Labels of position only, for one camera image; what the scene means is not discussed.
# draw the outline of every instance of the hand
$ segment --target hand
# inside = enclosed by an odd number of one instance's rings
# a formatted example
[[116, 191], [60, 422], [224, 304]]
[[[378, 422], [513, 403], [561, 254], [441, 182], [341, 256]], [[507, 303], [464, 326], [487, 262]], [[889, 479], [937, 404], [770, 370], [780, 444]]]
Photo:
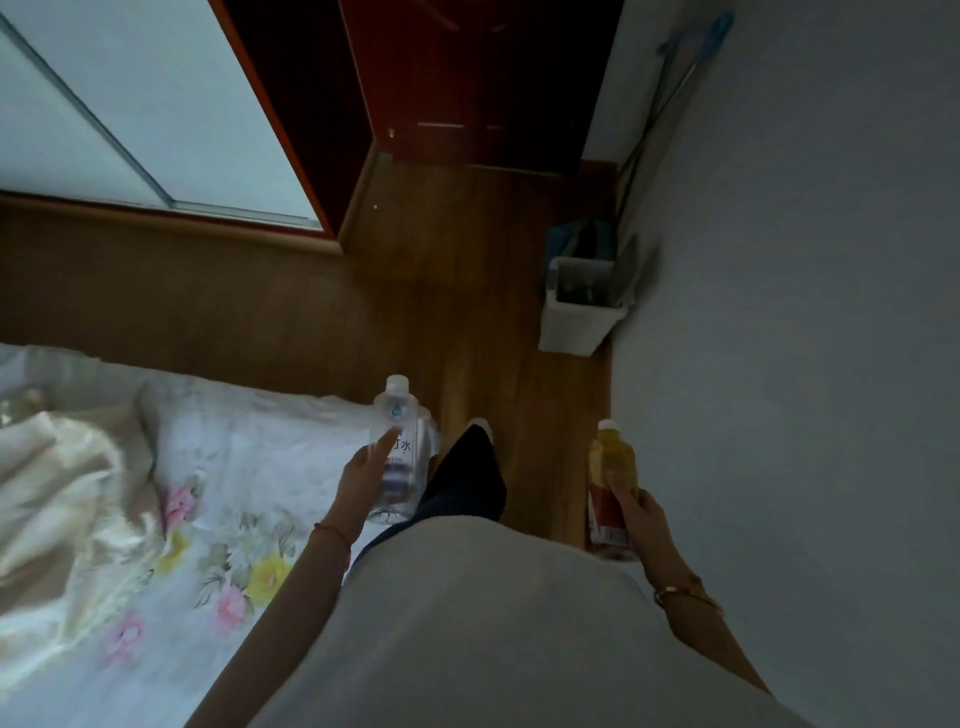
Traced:
[[364, 521], [380, 495], [387, 455], [399, 434], [399, 428], [391, 427], [375, 445], [356, 451], [344, 466], [337, 496], [323, 522], [337, 528], [352, 544], [360, 538]]
[[659, 592], [664, 587], [681, 587], [696, 579], [673, 543], [666, 514], [654, 497], [642, 488], [634, 497], [616, 471], [607, 471], [604, 476], [620, 503], [630, 545], [643, 564], [650, 586]]

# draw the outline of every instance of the white trash can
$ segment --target white trash can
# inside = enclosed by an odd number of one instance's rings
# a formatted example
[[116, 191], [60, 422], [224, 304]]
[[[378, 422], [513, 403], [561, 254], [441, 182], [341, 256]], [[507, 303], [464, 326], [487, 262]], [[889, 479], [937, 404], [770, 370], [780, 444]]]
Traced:
[[613, 269], [611, 260], [557, 256], [550, 261], [546, 278], [546, 301], [540, 316], [542, 352], [593, 354], [613, 325], [627, 315], [632, 301], [619, 308], [557, 300], [571, 291], [582, 294], [604, 288]]

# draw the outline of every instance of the baseboard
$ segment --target baseboard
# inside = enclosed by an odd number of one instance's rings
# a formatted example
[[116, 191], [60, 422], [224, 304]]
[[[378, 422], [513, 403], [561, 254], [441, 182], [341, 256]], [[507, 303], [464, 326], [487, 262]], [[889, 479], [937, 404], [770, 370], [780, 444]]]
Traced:
[[363, 198], [367, 194], [367, 187], [370, 184], [370, 177], [373, 174], [373, 168], [380, 156], [380, 145], [374, 139], [370, 143], [370, 149], [367, 151], [367, 159], [360, 170], [360, 177], [353, 188], [353, 196], [350, 198], [350, 204], [347, 207], [347, 214], [344, 215], [344, 224], [340, 226], [340, 234], [337, 240], [340, 241], [340, 247], [346, 251], [349, 248], [350, 235], [353, 233], [353, 225], [356, 223], [357, 215], [360, 214], [360, 206], [363, 205]]
[[325, 231], [301, 230], [283, 225], [200, 217], [174, 210], [140, 209], [108, 203], [64, 200], [57, 197], [29, 195], [20, 192], [0, 192], [0, 205], [138, 225], [183, 234], [228, 237], [232, 240], [280, 245], [326, 255], [344, 254], [340, 243], [328, 237], [328, 233]]

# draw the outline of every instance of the red string bracelet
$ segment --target red string bracelet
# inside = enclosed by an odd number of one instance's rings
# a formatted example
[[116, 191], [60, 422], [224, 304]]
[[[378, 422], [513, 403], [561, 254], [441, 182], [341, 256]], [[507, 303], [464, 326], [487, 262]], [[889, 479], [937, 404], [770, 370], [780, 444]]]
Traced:
[[339, 538], [342, 542], [344, 542], [344, 546], [347, 547], [347, 553], [352, 552], [353, 544], [350, 543], [350, 539], [347, 538], [347, 534], [345, 534], [335, 525], [330, 525], [329, 523], [314, 523], [313, 532], [310, 535], [313, 536], [313, 534], [316, 533], [317, 531], [330, 531], [330, 533], [335, 534], [337, 538]]

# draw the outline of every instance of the laminate flooring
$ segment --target laminate flooring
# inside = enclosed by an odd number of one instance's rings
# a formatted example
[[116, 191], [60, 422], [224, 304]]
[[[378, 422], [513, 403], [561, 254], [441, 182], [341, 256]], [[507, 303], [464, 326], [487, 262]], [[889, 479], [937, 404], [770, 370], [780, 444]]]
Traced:
[[382, 158], [343, 258], [0, 206], [0, 340], [368, 402], [389, 374], [449, 445], [487, 417], [503, 522], [583, 546], [609, 348], [537, 350], [544, 234], [609, 213], [602, 177]]

